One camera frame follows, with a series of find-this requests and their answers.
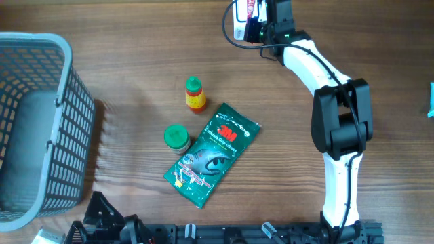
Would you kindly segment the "red snack bar wrapper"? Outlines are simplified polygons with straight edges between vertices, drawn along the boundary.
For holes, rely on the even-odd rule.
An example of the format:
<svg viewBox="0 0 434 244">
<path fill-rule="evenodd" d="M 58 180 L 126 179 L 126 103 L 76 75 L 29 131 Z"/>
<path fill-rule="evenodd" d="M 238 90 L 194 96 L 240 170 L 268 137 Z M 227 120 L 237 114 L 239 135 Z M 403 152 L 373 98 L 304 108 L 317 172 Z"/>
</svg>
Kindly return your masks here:
<svg viewBox="0 0 434 244">
<path fill-rule="evenodd" d="M 250 19 L 253 17 L 255 5 L 256 5 L 256 0 L 246 0 L 247 19 Z"/>
</svg>

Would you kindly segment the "red yellow sauce bottle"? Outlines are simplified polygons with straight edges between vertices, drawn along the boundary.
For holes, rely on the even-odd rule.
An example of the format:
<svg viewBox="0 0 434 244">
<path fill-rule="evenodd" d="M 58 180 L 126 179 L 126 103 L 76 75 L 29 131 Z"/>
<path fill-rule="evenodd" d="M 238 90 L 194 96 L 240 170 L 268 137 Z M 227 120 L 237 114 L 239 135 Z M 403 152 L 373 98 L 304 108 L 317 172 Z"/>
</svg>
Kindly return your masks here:
<svg viewBox="0 0 434 244">
<path fill-rule="evenodd" d="M 206 109 L 206 96 L 203 92 L 202 84 L 199 78 L 189 77 L 185 84 L 186 105 L 194 113 L 201 113 Z"/>
</svg>

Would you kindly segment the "green lid jar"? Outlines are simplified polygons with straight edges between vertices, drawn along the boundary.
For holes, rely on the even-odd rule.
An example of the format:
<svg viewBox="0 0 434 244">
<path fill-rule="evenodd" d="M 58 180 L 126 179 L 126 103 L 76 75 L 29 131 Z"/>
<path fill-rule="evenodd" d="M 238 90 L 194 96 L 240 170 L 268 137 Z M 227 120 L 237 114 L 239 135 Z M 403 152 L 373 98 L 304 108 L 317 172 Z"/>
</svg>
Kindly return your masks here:
<svg viewBox="0 0 434 244">
<path fill-rule="evenodd" d="M 176 154 L 184 154 L 191 145 L 187 129 L 180 124 L 170 125 L 164 132 L 166 145 Z"/>
</svg>

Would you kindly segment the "green 3M glove packet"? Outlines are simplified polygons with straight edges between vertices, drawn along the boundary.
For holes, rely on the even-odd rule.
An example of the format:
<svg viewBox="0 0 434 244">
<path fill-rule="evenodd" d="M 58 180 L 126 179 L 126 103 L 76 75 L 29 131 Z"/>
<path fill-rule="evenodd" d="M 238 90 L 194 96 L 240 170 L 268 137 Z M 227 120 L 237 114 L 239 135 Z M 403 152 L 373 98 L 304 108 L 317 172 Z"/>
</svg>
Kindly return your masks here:
<svg viewBox="0 0 434 244">
<path fill-rule="evenodd" d="M 168 169 L 164 178 L 183 197 L 203 208 L 260 129 L 260 124 L 229 104 L 221 104 L 195 143 Z"/>
</svg>

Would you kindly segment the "light green tissue packet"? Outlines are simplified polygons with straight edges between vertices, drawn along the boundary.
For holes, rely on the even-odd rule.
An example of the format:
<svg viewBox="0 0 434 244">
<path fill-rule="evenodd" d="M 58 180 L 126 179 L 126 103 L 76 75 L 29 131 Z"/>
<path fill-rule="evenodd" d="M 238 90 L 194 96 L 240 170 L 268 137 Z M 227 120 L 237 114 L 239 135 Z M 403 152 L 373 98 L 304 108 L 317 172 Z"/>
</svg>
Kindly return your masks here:
<svg viewBox="0 0 434 244">
<path fill-rule="evenodd" d="M 427 116 L 434 117 L 434 82 L 430 83 L 429 111 Z"/>
</svg>

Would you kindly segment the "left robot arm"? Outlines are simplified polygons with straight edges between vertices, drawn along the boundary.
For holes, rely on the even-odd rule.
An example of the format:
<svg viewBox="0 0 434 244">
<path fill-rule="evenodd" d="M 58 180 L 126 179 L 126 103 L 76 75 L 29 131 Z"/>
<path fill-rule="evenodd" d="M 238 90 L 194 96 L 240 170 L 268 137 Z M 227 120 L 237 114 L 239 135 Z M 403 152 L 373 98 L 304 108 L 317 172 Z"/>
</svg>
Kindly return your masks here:
<svg viewBox="0 0 434 244">
<path fill-rule="evenodd" d="M 155 244 L 155 238 L 136 214 L 122 216 L 101 192 L 94 191 L 83 221 L 72 223 L 65 242 Z"/>
</svg>

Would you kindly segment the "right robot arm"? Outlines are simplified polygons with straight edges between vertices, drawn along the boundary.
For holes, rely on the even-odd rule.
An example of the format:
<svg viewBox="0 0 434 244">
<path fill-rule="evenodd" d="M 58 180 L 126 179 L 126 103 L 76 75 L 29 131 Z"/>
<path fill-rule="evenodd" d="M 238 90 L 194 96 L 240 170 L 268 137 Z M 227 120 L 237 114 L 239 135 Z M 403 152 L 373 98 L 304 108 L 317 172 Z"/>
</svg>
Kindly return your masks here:
<svg viewBox="0 0 434 244">
<path fill-rule="evenodd" d="M 234 38 L 268 49 L 313 95 L 311 137 L 325 163 L 320 231 L 325 243 L 366 243 L 357 210 L 359 166 L 373 136 L 370 87 L 351 79 L 296 30 L 290 1 L 234 1 Z"/>
</svg>

